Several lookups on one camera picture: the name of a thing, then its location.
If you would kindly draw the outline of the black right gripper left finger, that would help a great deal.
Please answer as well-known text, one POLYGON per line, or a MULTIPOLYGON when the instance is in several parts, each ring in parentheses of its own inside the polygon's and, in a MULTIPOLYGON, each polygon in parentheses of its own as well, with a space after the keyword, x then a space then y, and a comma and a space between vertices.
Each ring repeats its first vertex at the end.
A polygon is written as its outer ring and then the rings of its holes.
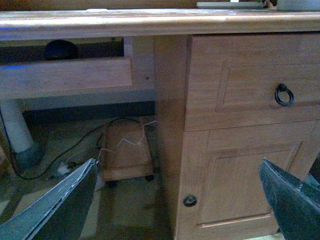
POLYGON ((91 158, 0 226, 2 240, 78 240, 94 198, 98 167, 91 158))

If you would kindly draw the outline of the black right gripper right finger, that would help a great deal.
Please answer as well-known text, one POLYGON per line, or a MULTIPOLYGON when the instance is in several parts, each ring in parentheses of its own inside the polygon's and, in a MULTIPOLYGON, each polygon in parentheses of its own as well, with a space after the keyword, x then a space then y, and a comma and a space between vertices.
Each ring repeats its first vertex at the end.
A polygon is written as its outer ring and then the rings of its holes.
POLYGON ((320 189, 267 158, 258 167, 266 200, 286 240, 320 238, 320 189))

